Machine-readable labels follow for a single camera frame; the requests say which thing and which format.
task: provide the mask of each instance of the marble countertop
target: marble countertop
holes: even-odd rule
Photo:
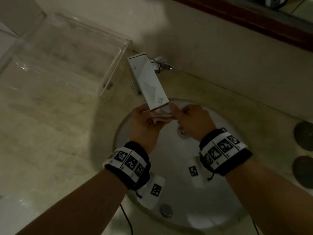
[[[1,78],[23,85],[32,74],[11,63]],[[308,155],[293,139],[299,119],[184,72],[163,72],[159,79],[168,98],[198,102],[229,120],[260,163],[299,186],[291,165],[296,157]],[[0,86],[0,194],[42,213],[99,172],[112,153],[120,122],[143,103],[128,70],[108,102],[35,83],[25,92]],[[123,206],[136,234],[181,233],[154,221],[127,197]],[[210,234],[231,234],[229,229],[217,228]],[[130,233],[120,210],[104,234],[113,232]]]

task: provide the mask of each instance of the wrist strap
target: wrist strap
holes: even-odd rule
[[[201,141],[200,161],[211,172],[224,176],[252,156],[246,148],[229,132],[216,129]]]
[[[138,190],[150,179],[150,162],[146,151],[136,142],[116,149],[103,167],[115,174],[128,189]]]

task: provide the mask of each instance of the black cord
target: black cord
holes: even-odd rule
[[[253,221],[253,225],[254,225],[254,227],[255,227],[256,233],[257,233],[258,235],[260,235],[260,233],[259,233],[259,231],[258,231],[258,228],[256,227],[256,225],[255,225],[255,222],[254,222],[254,221]]]
[[[131,221],[129,221],[129,219],[128,219],[128,217],[127,217],[127,215],[126,215],[126,213],[125,213],[125,211],[124,211],[124,209],[123,209],[122,204],[120,204],[120,208],[122,209],[123,214],[125,215],[125,218],[126,218],[128,224],[129,224],[129,227],[131,228],[131,235],[134,235],[134,233],[133,233],[133,227],[131,226]]]
[[[292,14],[295,12],[295,10],[298,9],[298,7],[299,7],[303,2],[305,2],[305,0],[302,0],[302,2],[300,2],[300,3],[296,6],[296,8],[295,8],[290,14],[292,15]]]

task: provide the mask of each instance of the sink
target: sink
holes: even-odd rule
[[[182,108],[191,102],[170,100]],[[170,112],[168,106],[163,108]],[[225,128],[236,138],[244,142],[235,128],[216,112],[210,115],[217,128]],[[120,124],[115,134],[113,148],[124,146],[129,141],[130,117],[128,115]],[[149,155],[151,173],[165,179],[162,194],[156,206],[149,213],[178,226],[207,229],[221,226],[243,211],[243,207],[226,179],[215,174],[205,186],[196,188],[191,181],[187,161],[199,155],[199,142],[192,138],[182,138],[178,132],[177,121],[172,121],[160,132],[158,143]],[[129,191],[128,195],[137,200],[136,194]],[[160,207],[168,204],[172,208],[170,218],[163,217]]]

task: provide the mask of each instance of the faucet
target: faucet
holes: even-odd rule
[[[151,59],[145,53],[131,56],[127,60],[136,94],[143,94],[151,111],[166,106],[169,100],[156,75],[163,70],[179,74],[179,69],[169,65],[167,59],[162,56]]]

